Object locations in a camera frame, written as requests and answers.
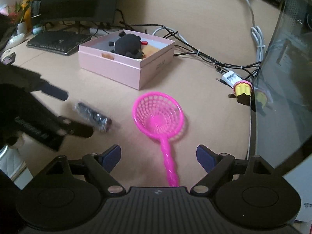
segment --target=computer monitor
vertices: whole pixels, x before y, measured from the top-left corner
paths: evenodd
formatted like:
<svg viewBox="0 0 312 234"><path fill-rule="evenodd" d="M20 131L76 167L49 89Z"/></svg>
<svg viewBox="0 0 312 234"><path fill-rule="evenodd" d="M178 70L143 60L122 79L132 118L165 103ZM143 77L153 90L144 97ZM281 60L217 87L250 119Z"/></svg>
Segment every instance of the computer monitor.
<svg viewBox="0 0 312 234"><path fill-rule="evenodd" d="M117 0L42 0L41 23L95 21L113 23Z"/></svg>

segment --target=black plush bear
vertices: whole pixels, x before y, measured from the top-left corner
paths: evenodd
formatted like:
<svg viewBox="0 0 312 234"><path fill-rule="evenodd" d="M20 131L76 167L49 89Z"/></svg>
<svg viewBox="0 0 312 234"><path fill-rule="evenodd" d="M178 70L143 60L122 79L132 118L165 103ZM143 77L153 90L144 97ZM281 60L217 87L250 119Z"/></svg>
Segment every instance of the black plush bear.
<svg viewBox="0 0 312 234"><path fill-rule="evenodd" d="M112 53L124 55L133 59L142 59L143 52L141 50L141 37L136 36L132 33L126 34L121 32L120 38L114 43L110 41L109 46L113 46Z"/></svg>

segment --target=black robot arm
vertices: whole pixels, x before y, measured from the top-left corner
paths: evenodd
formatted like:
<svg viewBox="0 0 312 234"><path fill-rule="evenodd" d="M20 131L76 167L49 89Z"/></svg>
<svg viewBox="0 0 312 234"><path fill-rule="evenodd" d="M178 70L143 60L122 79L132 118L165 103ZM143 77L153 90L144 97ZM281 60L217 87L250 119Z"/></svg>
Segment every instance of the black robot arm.
<svg viewBox="0 0 312 234"><path fill-rule="evenodd" d="M204 145L197 158L208 174L186 187L131 187L110 171L121 158L113 145L80 160L56 157L9 205L16 231L26 233L298 234L291 224L300 197L260 156L250 161L215 154ZM233 174L243 173L232 181ZM85 181L73 177L84 175Z"/></svg>
<svg viewBox="0 0 312 234"><path fill-rule="evenodd" d="M0 64L0 147L14 144L22 131L58 150L66 135L90 137L93 128L71 119L55 116L32 94L42 91L59 100L68 93L40 78L40 74L14 65Z"/></svg>

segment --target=screw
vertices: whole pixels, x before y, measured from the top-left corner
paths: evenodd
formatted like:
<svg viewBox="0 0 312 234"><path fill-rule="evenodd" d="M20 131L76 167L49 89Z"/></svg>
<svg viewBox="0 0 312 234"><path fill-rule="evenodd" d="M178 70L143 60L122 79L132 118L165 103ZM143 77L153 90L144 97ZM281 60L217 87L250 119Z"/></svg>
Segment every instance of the screw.
<svg viewBox="0 0 312 234"><path fill-rule="evenodd" d="M63 135L66 135L67 132L64 129L59 129L59 130L57 130L57 134L60 136L63 136Z"/></svg>
<svg viewBox="0 0 312 234"><path fill-rule="evenodd" d="M206 193L209 191L209 188L206 187L206 186L195 186L193 188L193 190L196 192L196 193Z"/></svg>
<svg viewBox="0 0 312 234"><path fill-rule="evenodd" d="M107 188L107 191L110 193L116 194L122 192L124 189L121 186L110 186Z"/></svg>
<svg viewBox="0 0 312 234"><path fill-rule="evenodd" d="M70 124L71 123L71 120L70 119L65 119L65 120L63 120L63 123L65 123L65 124Z"/></svg>

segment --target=cardboard box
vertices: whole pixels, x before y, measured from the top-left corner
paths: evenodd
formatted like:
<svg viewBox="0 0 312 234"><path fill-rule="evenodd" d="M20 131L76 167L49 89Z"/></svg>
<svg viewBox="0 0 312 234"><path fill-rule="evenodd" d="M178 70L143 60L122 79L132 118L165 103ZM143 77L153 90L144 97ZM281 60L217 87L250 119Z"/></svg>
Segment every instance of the cardboard box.
<svg viewBox="0 0 312 234"><path fill-rule="evenodd" d="M144 59L132 59L110 52L113 47L110 47L108 42L115 42L122 31L140 36L142 41L147 41L159 51ZM174 41L145 33L121 30L79 45L78 54L81 68L139 90L172 61Z"/></svg>

